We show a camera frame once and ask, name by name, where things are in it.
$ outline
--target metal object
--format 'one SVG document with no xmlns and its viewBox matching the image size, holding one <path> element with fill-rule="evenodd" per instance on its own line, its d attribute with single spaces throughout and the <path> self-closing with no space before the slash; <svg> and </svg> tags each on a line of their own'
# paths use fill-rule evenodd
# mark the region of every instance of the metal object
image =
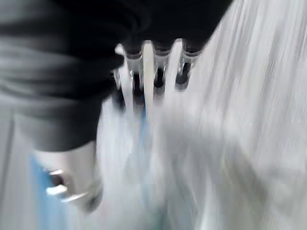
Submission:
<svg viewBox="0 0 307 230">
<path fill-rule="evenodd" d="M 184 91 L 188 87 L 192 70 L 203 49 L 203 47 L 200 47 L 197 51 L 193 50 L 193 52 L 189 52 L 186 50 L 187 47 L 188 46 L 183 46 L 181 49 L 175 83 L 175 88 L 178 91 Z"/>
<path fill-rule="evenodd" d="M 129 76 L 132 80 L 133 108 L 142 111 L 145 106 L 143 53 L 126 53 Z"/>
<path fill-rule="evenodd" d="M 114 89 L 114 91 L 112 92 L 113 105 L 120 110 L 124 110 L 126 107 L 126 103 L 125 103 L 124 94 L 121 88 L 119 70 L 114 69 L 113 71 L 111 71 L 110 75 L 111 77 L 114 77 L 115 83 L 116 83 L 116 89 Z"/>
<path fill-rule="evenodd" d="M 46 192 L 84 212 L 96 209 L 103 189 L 95 148 L 91 141 L 66 152 L 35 151 L 36 160 L 45 168 L 52 184 Z"/>
<path fill-rule="evenodd" d="M 161 99 L 165 93 L 165 79 L 168 69 L 168 61 L 171 50 L 161 51 L 156 48 L 153 49 L 153 68 L 154 68 L 154 81 L 153 81 L 153 98 Z"/>
</svg>

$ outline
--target dark fabric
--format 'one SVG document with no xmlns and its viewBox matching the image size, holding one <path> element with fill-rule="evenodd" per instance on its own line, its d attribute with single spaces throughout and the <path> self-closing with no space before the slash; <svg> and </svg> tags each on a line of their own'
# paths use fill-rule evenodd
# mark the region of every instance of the dark fabric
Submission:
<svg viewBox="0 0 307 230">
<path fill-rule="evenodd" d="M 95 139 L 101 102 L 131 39 L 207 41 L 230 0 L 0 0 L 0 103 L 35 148 Z"/>
</svg>

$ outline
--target white surface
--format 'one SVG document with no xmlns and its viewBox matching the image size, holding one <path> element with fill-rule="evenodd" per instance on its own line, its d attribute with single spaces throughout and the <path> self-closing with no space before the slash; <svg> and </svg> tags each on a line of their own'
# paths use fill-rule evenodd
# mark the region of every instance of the white surface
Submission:
<svg viewBox="0 0 307 230">
<path fill-rule="evenodd" d="M 183 93 L 174 89 L 176 44 L 160 107 L 152 101 L 147 47 L 145 93 L 155 148 L 150 161 L 145 157 L 150 167 L 142 171 L 142 183 L 137 174 L 123 170 L 127 159 L 137 158 L 124 149 L 132 148 L 138 125 L 131 92 L 125 90 L 129 124 L 110 101 L 104 107 L 98 144 L 106 189 L 88 223 L 95 229 L 154 229 L 153 210 L 167 210 L 168 224 L 179 230 L 185 229 L 188 221 L 182 216 L 187 214 L 176 211 L 185 207 L 190 214 L 197 211 L 197 226 L 204 230 L 306 229 L 306 15 L 305 0 L 235 1 Z M 124 85 L 129 87 L 130 80 L 124 79 Z M 23 143 L 18 138 L 15 142 Z M 22 151 L 14 148 L 0 229 L 34 229 L 25 211 L 30 194 Z M 151 188 L 150 212 L 140 200 L 142 184 Z M 74 222 L 82 226 L 81 218 Z"/>
</svg>

